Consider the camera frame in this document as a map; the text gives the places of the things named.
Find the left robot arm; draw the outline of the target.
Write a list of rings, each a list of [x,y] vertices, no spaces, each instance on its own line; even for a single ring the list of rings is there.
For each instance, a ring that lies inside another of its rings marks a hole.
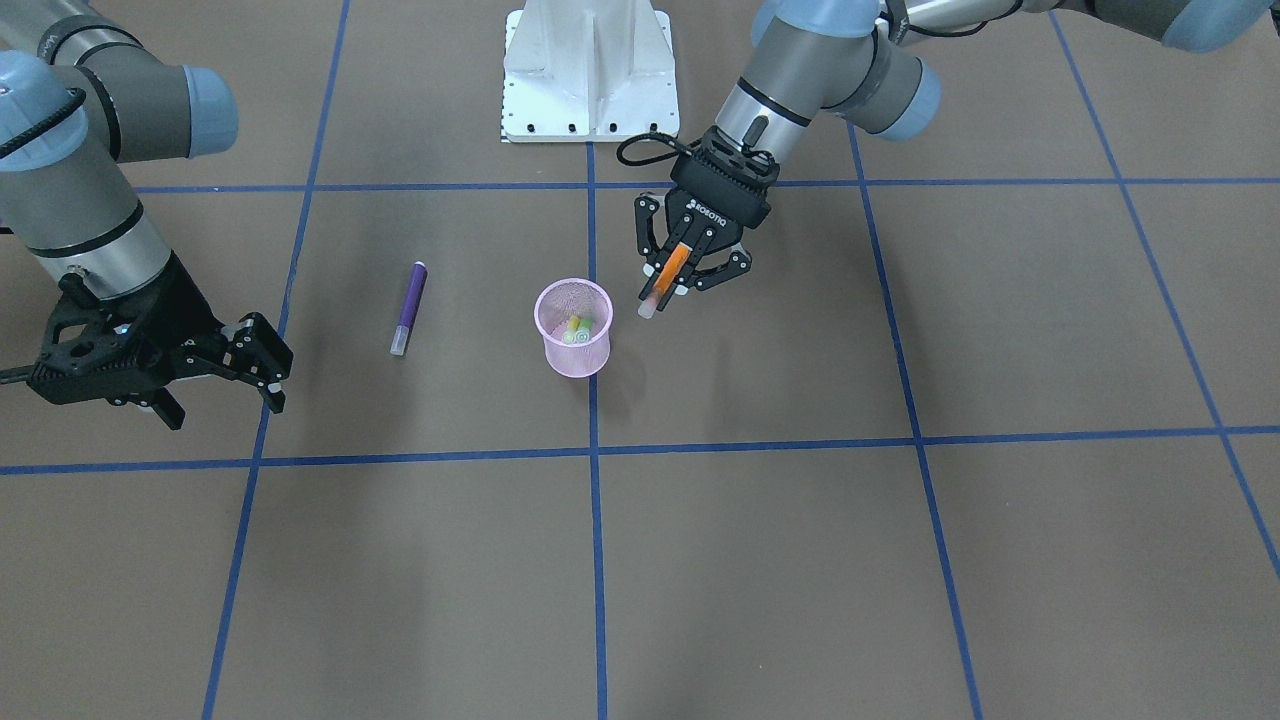
[[[753,51],[709,128],[691,142],[650,129],[628,146],[666,147],[664,196],[635,202],[649,318],[676,295],[746,273],[742,233],[771,211],[767,195],[815,118],[844,120],[886,143],[923,133],[943,102],[957,53],[995,27],[1001,38],[1036,17],[1076,14],[1181,53],[1217,51],[1275,1],[765,1],[751,24]]]

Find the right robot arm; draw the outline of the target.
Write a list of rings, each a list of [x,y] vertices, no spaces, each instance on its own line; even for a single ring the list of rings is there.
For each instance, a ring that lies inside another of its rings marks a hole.
[[[230,149],[227,82],[161,61],[83,1],[5,1],[3,42],[3,229],[60,291],[37,357],[3,382],[55,405],[133,404],[177,430],[169,384],[216,375],[282,413],[292,350],[259,313],[215,316],[122,170]]]

